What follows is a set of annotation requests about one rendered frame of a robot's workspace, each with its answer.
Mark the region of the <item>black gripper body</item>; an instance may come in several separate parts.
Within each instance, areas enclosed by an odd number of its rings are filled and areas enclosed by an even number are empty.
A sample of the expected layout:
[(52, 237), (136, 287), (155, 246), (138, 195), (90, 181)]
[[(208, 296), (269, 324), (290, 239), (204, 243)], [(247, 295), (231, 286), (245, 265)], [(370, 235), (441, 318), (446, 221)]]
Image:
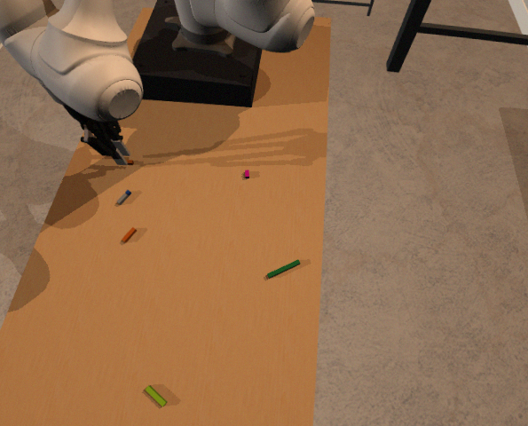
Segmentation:
[(92, 120), (91, 118), (89, 118), (89, 117), (87, 117), (87, 116), (85, 116), (83, 114), (79, 114), (78, 112), (76, 112), (70, 106), (64, 106), (64, 105), (62, 105), (62, 106), (69, 112), (69, 114), (74, 119), (76, 119), (81, 124), (81, 127), (82, 127), (83, 130), (84, 130), (84, 127), (83, 127), (84, 124), (86, 125), (88, 130), (91, 130), (91, 131), (99, 131), (100, 130), (98, 125), (95, 123), (95, 120)]

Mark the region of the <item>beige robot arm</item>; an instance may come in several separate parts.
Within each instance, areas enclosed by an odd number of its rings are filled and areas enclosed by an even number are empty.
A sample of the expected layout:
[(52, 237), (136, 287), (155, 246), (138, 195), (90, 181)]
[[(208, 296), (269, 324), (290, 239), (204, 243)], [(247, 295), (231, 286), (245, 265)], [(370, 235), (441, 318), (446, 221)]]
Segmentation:
[[(174, 51), (233, 56), (236, 36), (260, 49), (300, 48), (315, 20), (311, 0), (175, 0)], [(54, 101), (100, 122), (131, 116), (143, 98), (114, 0), (0, 0), (0, 42)], [(132, 66), (133, 65), (133, 66)], [(47, 88), (46, 88), (47, 87)]]

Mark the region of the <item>grey rod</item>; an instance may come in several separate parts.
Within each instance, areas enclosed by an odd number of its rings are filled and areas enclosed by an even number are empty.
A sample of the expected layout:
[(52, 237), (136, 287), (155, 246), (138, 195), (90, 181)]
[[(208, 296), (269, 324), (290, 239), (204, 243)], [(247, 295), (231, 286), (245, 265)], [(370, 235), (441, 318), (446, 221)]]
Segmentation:
[(122, 204), (124, 203), (124, 201), (125, 201), (128, 197), (129, 197), (129, 196), (128, 196), (126, 193), (124, 193), (124, 194), (122, 195), (122, 197), (121, 197), (117, 202), (118, 202), (120, 205), (122, 205)]

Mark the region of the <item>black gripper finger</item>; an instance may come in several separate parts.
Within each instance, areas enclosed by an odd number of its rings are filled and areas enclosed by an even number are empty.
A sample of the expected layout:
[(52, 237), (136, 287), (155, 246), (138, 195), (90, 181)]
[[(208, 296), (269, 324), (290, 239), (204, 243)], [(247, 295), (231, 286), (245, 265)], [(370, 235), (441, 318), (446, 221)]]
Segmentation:
[[(106, 133), (106, 128), (102, 122), (96, 121), (95, 123), (99, 127), (99, 131), (90, 131), (84, 124), (84, 137), (81, 137), (81, 142), (87, 143), (93, 149), (103, 156), (111, 156), (117, 165), (127, 165), (127, 161), (124, 159), (118, 148), (114, 146), (114, 143)], [(93, 136), (92, 134), (95, 136)], [(111, 150), (110, 150), (110, 149)]]
[(112, 121), (112, 122), (104, 122), (103, 125), (106, 128), (107, 135), (110, 137), (110, 139), (114, 143), (114, 146), (119, 149), (119, 151), (121, 152), (123, 156), (130, 156), (130, 151), (128, 150), (126, 145), (124, 145), (124, 143), (122, 142), (123, 136), (119, 135), (119, 132), (122, 131), (119, 123), (117, 121)]

